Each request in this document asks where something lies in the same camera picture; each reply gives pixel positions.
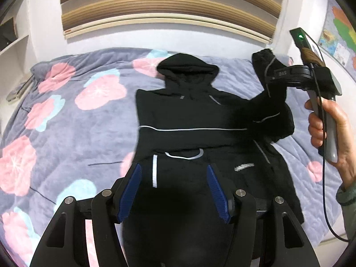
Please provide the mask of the person's right hand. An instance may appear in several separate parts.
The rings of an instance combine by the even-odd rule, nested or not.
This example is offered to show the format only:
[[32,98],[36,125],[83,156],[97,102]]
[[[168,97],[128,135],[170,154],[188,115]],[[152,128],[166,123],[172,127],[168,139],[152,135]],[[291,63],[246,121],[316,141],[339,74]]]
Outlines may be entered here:
[[[329,161],[338,170],[342,179],[344,189],[350,188],[355,183],[355,131],[350,123],[346,112],[333,100],[321,98],[318,103],[336,123],[337,138],[336,150],[337,161]],[[308,131],[311,135],[311,144],[318,148],[323,143],[331,143],[330,134],[324,130],[324,123],[315,114],[311,113],[308,117]]]

